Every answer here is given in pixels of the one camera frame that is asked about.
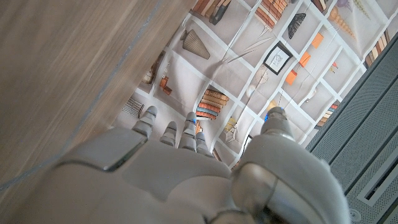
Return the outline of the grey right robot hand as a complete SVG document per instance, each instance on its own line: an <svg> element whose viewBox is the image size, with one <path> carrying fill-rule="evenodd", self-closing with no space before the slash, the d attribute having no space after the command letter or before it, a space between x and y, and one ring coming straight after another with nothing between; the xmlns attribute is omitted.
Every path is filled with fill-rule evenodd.
<svg viewBox="0 0 398 224"><path fill-rule="evenodd" d="M50 168L10 223L349 223L330 166L293 138L282 108L266 115L230 169L195 132L168 124L150 138L153 106L132 129L113 128Z"/></svg>

